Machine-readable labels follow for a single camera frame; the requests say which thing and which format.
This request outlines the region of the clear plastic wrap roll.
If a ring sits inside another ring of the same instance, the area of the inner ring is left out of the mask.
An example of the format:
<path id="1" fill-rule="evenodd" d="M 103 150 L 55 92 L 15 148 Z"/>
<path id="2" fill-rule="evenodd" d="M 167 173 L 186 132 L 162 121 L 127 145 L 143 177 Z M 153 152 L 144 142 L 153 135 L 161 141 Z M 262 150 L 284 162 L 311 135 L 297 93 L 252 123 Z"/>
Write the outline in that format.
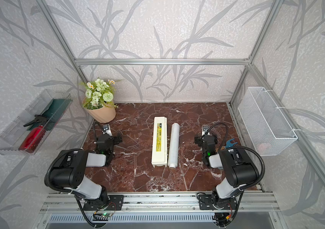
<path id="1" fill-rule="evenodd" d="M 178 123 L 173 123 L 172 130 L 171 130 L 169 154 L 168 154 L 169 168 L 175 169 L 178 166 L 179 137 L 180 137 L 180 125 Z"/>

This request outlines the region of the cream plastic wrap dispenser base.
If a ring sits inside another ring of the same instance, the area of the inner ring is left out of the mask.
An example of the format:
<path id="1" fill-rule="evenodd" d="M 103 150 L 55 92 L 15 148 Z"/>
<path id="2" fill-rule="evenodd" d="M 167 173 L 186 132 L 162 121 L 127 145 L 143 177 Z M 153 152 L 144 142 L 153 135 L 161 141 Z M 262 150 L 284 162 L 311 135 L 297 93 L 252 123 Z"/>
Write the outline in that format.
<path id="1" fill-rule="evenodd" d="M 153 130 L 152 166 L 167 166 L 167 118 L 155 117 Z"/>

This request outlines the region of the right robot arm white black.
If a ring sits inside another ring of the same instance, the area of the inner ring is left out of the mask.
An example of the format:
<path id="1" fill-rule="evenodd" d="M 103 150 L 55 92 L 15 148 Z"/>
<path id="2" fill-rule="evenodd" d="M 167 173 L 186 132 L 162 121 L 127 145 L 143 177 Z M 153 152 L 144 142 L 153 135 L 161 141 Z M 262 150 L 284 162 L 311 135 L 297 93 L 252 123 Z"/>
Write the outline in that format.
<path id="1" fill-rule="evenodd" d="M 215 151 L 218 143 L 215 135 L 195 137 L 195 144 L 202 148 L 203 162 L 207 167 L 222 169 L 224 180 L 211 195 L 215 206 L 228 202 L 244 190 L 256 186 L 264 177 L 265 164 L 262 157 L 253 149 L 244 146 L 231 146 Z"/>

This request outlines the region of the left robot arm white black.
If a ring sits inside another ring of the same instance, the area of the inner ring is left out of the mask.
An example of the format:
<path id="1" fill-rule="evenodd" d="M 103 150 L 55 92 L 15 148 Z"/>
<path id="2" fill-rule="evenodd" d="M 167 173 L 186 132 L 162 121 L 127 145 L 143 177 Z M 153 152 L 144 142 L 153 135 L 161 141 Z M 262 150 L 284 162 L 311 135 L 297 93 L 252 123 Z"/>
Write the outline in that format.
<path id="1" fill-rule="evenodd" d="M 122 135 L 104 133 L 97 137 L 94 151 L 70 149 L 61 151 L 48 168 L 44 183 L 54 191 L 73 194 L 76 199 L 108 204 L 106 188 L 85 175 L 87 167 L 107 167 L 114 158 L 114 146 L 122 142 Z"/>

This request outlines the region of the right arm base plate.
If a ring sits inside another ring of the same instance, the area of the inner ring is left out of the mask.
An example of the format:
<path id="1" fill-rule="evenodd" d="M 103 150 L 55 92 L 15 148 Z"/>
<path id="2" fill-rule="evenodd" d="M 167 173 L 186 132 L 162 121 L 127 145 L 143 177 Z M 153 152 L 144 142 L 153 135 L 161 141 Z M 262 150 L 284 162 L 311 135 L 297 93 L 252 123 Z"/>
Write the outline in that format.
<path id="1" fill-rule="evenodd" d="M 200 210 L 235 210 L 237 208 L 237 200 L 235 197 L 219 198 L 215 193 L 197 193 Z"/>

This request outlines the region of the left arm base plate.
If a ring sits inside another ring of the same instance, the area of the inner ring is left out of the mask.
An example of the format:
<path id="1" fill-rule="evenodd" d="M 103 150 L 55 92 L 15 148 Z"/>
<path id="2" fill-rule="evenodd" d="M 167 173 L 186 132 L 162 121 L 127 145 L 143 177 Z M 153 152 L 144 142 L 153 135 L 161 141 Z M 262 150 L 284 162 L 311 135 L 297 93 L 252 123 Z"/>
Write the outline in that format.
<path id="1" fill-rule="evenodd" d="M 83 206 L 84 211 L 109 210 L 121 211 L 124 195 L 109 195 L 94 200 L 86 200 Z"/>

